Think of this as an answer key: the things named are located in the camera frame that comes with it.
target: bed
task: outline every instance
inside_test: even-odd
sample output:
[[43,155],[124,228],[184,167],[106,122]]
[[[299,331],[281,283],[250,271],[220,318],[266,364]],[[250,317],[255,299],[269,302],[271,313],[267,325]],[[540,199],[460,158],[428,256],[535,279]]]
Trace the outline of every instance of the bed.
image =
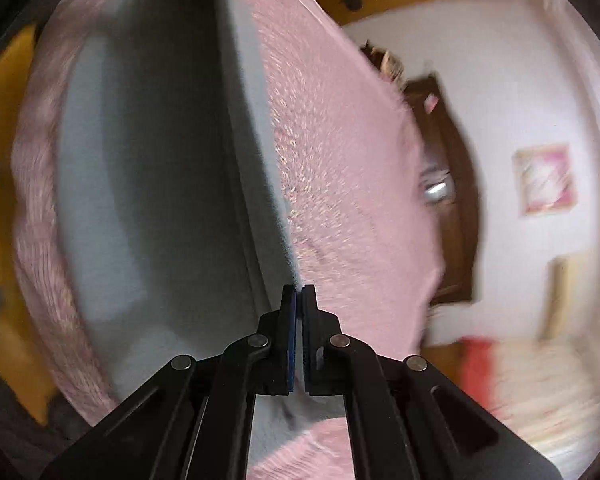
[[[285,283],[415,352],[442,274],[421,168],[402,96],[313,0],[62,0],[12,156],[18,279],[60,390],[95,424],[172,356],[252,332]],[[250,478],[352,478],[343,414],[259,402]]]

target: dark cloth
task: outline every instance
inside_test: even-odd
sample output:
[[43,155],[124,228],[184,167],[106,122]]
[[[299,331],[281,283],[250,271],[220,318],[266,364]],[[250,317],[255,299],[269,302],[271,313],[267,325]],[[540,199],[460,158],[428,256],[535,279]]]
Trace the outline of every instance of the dark cloth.
[[[39,478],[49,462],[89,428],[60,395],[49,404],[49,425],[40,426],[20,405],[0,377],[0,479],[15,479],[17,471],[27,480]],[[10,470],[4,458],[13,465]]]

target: pink blanket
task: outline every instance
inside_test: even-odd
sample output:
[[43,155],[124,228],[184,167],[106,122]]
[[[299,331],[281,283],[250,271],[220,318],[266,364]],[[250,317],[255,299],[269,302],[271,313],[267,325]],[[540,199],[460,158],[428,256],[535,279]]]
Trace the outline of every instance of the pink blanket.
[[[116,404],[80,323],[58,244],[56,126],[72,63],[105,0],[63,0],[36,50],[12,159],[15,257],[59,388],[94,424]],[[314,0],[245,0],[260,33],[294,249],[320,307],[379,354],[416,351],[441,259],[421,200],[410,111]],[[250,478],[352,478],[343,420],[318,423]]]

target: screw head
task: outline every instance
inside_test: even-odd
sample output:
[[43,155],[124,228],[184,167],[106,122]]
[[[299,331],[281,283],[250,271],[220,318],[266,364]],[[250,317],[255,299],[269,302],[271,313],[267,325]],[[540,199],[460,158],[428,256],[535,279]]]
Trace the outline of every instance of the screw head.
[[407,359],[407,366],[415,372],[423,372],[427,369],[427,360],[419,355],[412,355]]
[[264,334],[251,334],[247,339],[247,343],[254,348],[262,348],[269,343],[269,339]]
[[186,370],[193,364],[191,357],[188,355],[176,355],[171,360],[171,368],[174,370]]
[[334,334],[330,337],[329,343],[336,348],[346,348],[351,343],[351,339],[344,334]]

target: red object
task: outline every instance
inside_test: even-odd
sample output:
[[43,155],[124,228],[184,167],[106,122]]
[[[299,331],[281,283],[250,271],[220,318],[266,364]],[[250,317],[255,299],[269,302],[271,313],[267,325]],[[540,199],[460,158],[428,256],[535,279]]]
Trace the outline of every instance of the red object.
[[460,388],[485,410],[491,411],[493,398],[493,346],[494,341],[486,338],[467,337],[464,344],[464,359],[460,367]]

